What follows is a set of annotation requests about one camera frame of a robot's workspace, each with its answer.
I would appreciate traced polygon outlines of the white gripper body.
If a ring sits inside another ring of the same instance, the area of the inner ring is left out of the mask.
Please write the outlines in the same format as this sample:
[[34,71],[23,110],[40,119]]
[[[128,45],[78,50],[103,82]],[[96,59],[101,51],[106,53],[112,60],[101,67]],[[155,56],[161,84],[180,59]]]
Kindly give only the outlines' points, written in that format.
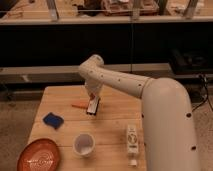
[[98,97],[102,89],[102,83],[95,80],[86,80],[85,88],[91,100]]

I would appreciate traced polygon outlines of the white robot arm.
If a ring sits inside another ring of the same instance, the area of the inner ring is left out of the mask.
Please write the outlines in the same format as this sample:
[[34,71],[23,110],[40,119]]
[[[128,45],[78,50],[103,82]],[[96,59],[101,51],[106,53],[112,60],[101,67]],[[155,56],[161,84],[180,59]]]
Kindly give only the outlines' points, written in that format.
[[147,171],[201,171],[191,100],[171,78],[151,78],[104,67],[93,55],[78,67],[91,100],[104,85],[141,100]]

